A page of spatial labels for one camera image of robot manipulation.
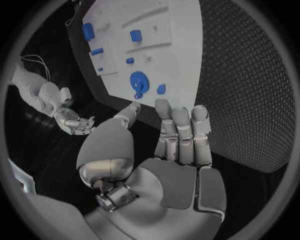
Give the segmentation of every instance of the dark floor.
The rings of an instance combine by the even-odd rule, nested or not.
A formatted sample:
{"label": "dark floor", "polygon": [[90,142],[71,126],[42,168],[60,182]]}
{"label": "dark floor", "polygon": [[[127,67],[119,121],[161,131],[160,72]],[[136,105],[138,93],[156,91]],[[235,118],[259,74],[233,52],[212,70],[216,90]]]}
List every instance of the dark floor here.
{"label": "dark floor", "polygon": [[[74,98],[72,109],[81,117],[95,116],[96,125],[116,111],[95,101],[73,58],[65,21],[73,15],[70,3],[51,16],[34,35],[23,54],[38,54],[47,64],[51,81],[68,87]],[[26,63],[28,70],[45,75],[42,66]],[[56,122],[24,103],[15,87],[7,96],[6,139],[10,158],[34,177],[38,194],[65,201],[83,214],[97,206],[95,193],[81,181],[76,159],[85,136],[70,136]],[[141,122],[131,129],[136,164],[152,156],[158,130]],[[266,174],[213,155],[227,191],[225,221],[215,239],[224,240],[244,227],[268,202],[285,171]]]}

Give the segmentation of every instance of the robotic arm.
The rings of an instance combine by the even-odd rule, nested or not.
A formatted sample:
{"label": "robotic arm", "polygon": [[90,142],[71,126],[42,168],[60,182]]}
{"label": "robotic arm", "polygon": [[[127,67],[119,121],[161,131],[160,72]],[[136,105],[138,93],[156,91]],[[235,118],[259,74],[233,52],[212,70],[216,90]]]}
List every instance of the robotic arm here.
{"label": "robotic arm", "polygon": [[93,128],[94,117],[81,118],[65,105],[72,95],[67,87],[59,90],[53,82],[27,71],[21,64],[15,65],[11,85],[18,88],[21,98],[40,113],[55,118],[58,126],[70,135],[87,135]]}
{"label": "robotic arm", "polygon": [[186,108],[156,100],[162,127],[155,157],[133,170],[128,128],[140,108],[133,102],[100,124],[80,149],[80,177],[99,191],[100,207],[87,222],[101,239],[116,239],[112,233],[119,232],[117,239],[212,240],[225,218],[226,191],[212,168],[206,107],[195,106],[190,119]]}

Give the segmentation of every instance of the cable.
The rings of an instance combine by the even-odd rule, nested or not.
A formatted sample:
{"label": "cable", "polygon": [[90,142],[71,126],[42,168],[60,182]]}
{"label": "cable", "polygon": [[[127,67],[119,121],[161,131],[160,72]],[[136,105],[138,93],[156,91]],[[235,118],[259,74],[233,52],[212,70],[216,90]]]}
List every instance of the cable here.
{"label": "cable", "polygon": [[[33,60],[33,59],[29,59],[29,57],[36,57],[36,58],[40,59],[40,61],[38,61],[38,60]],[[50,71],[49,71],[47,65],[45,64],[45,62],[44,62],[44,60],[43,60],[43,58],[42,58],[41,56],[36,55],[36,54],[29,54],[29,55],[23,55],[23,56],[20,56],[20,58],[21,58],[22,60],[26,60],[26,61],[29,61],[29,62],[34,62],[34,63],[42,64],[42,65],[44,66],[44,68],[45,68],[45,72],[46,72],[46,80],[47,80],[48,82],[51,81]]]}

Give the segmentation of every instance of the blue object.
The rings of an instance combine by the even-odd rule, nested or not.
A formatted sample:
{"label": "blue object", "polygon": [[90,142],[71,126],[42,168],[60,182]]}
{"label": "blue object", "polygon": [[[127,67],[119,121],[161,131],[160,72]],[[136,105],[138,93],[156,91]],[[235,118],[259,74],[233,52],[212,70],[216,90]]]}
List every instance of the blue object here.
{"label": "blue object", "polygon": [[93,26],[89,22],[82,25],[82,31],[83,31],[84,39],[87,42],[89,42],[91,39],[95,37]]}
{"label": "blue object", "polygon": [[133,64],[135,62],[135,59],[133,57],[127,58],[126,63],[127,64]]}
{"label": "blue object", "polygon": [[103,47],[100,47],[100,48],[97,48],[97,49],[94,49],[94,50],[90,51],[90,54],[92,56],[94,56],[96,54],[102,54],[103,52],[104,52]]}
{"label": "blue object", "polygon": [[131,74],[130,85],[136,91],[135,99],[140,99],[149,90],[149,80],[141,71],[135,71]]}
{"label": "blue object", "polygon": [[157,94],[163,95],[166,93],[166,84],[159,85],[157,88]]}
{"label": "blue object", "polygon": [[131,40],[133,42],[140,42],[142,41],[142,33],[140,30],[132,30],[130,32],[130,37],[131,37]]}

